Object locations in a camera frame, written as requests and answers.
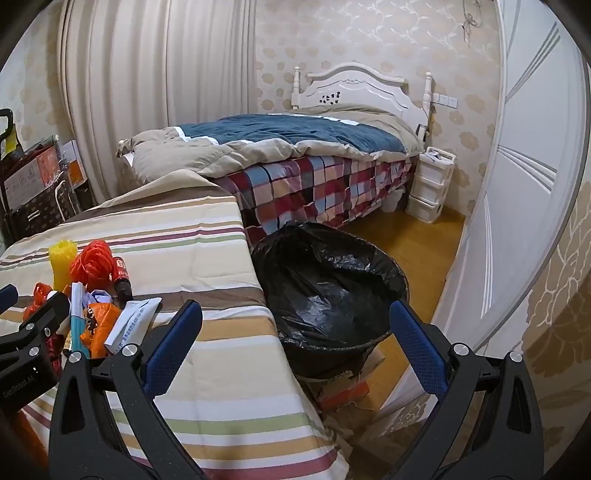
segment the floral wallpaper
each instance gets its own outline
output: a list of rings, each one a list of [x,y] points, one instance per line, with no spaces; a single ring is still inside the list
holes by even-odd
[[[25,149],[53,134],[60,143],[73,138],[57,80],[60,11],[61,0],[55,0],[37,15],[0,72],[0,108],[13,111]],[[0,253],[4,250],[0,236]]]
[[[478,15],[472,1],[468,11]],[[425,73],[434,91],[458,98],[458,108],[434,105],[428,144],[457,154],[446,204],[469,215],[491,153],[499,102],[498,20],[482,0],[482,25],[465,42],[461,0],[259,0],[256,77],[261,113],[291,108],[293,72],[321,72],[358,61],[408,81],[423,99]]]
[[[527,298],[521,347],[540,405],[546,468],[591,411],[591,182],[585,176],[562,237]]]

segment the striped mattress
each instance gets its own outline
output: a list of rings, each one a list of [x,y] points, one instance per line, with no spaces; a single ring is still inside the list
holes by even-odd
[[[21,296],[0,315],[0,335],[18,329],[35,283],[52,282],[47,249],[64,238],[79,249],[106,240],[124,258],[134,296],[162,297],[156,325],[187,299],[201,304],[203,329],[155,403],[212,480],[345,478],[333,434],[277,338],[232,195],[180,170],[11,246],[0,258],[0,286],[12,283]],[[45,445],[55,396],[54,388],[24,409]],[[145,461],[116,396],[109,400],[131,455]]]

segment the beige comforter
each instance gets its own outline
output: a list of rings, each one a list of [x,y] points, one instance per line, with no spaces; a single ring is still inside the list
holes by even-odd
[[[304,140],[290,144],[279,138],[258,142],[232,141],[222,145],[205,137],[188,138],[179,127],[147,130],[120,142],[118,157],[126,156],[139,185],[186,168],[203,177],[220,178],[256,163],[271,163],[304,155],[333,155],[361,161],[394,162],[421,152],[422,145],[401,119],[367,105],[319,105],[290,110],[285,115],[310,115],[349,120],[380,128],[397,137],[405,153],[378,151],[366,153],[352,145]]]

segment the blue comforter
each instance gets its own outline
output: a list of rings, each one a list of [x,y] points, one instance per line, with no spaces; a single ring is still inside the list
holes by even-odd
[[[235,115],[215,122],[180,125],[186,137],[211,137],[219,144],[280,138],[295,145],[303,140],[351,145],[365,153],[406,153],[394,135],[356,122],[298,115]]]

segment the white wooden headboard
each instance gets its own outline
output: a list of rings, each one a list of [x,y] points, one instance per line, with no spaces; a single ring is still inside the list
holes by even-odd
[[[401,87],[406,80],[400,77],[386,77],[362,63],[341,63],[323,73],[309,73],[311,85],[300,91],[300,68],[295,68],[291,104],[293,108],[336,103],[363,103],[386,110],[402,118],[424,141],[431,109],[430,72],[426,74],[422,108],[413,105],[412,100]]]

